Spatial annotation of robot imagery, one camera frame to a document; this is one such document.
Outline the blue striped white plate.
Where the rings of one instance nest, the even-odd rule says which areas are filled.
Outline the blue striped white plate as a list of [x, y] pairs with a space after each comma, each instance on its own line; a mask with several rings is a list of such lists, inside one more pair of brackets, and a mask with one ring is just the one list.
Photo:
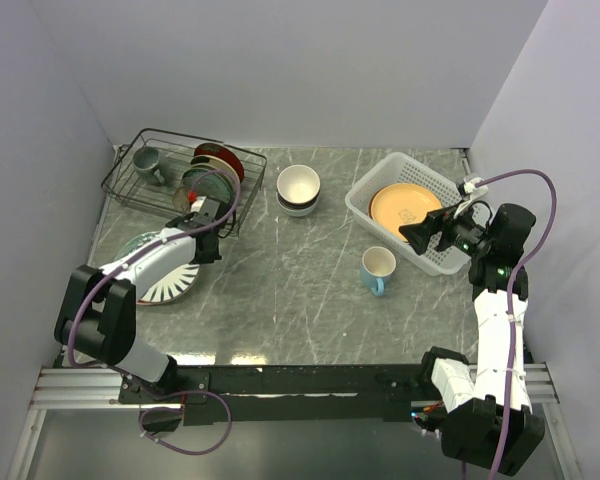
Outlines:
[[[114, 262], [133, 254], [146, 244], [160, 236], [159, 231], [151, 231], [137, 235], [127, 242], [117, 253]], [[200, 273], [200, 265], [183, 264], [172, 270], [153, 284], [146, 293], [138, 299], [138, 305], [160, 305], [173, 302], [185, 295], [196, 282]]]

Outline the yellow plate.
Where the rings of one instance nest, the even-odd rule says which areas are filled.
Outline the yellow plate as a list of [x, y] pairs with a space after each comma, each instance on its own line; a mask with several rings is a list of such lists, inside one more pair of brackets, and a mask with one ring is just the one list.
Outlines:
[[442, 208], [440, 200], [428, 189], [412, 183], [394, 183], [378, 190], [368, 205], [369, 217], [400, 241], [404, 225], [421, 223], [430, 211]]

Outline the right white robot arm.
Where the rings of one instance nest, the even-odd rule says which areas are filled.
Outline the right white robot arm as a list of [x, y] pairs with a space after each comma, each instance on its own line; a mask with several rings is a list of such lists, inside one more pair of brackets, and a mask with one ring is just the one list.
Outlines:
[[446, 413], [426, 414], [419, 424], [441, 432], [445, 456], [482, 467], [492, 475], [516, 475], [542, 441], [545, 426], [532, 411], [524, 369], [523, 328], [528, 276], [519, 262], [536, 217], [515, 204], [501, 205], [487, 225], [470, 211], [446, 207], [400, 227], [418, 255], [433, 236], [437, 250], [457, 248], [470, 259], [469, 282], [478, 323], [478, 357], [438, 347], [422, 359], [420, 392], [443, 401]]

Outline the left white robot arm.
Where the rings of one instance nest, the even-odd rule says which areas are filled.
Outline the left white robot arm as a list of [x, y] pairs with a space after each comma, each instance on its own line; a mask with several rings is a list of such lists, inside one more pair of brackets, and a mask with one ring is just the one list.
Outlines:
[[220, 260], [219, 231], [236, 209], [235, 203], [198, 200], [193, 211], [170, 220], [154, 240], [118, 261], [74, 270], [54, 328], [69, 364], [108, 367], [136, 380], [157, 402], [174, 397], [177, 361], [138, 336], [136, 303], [173, 270]]

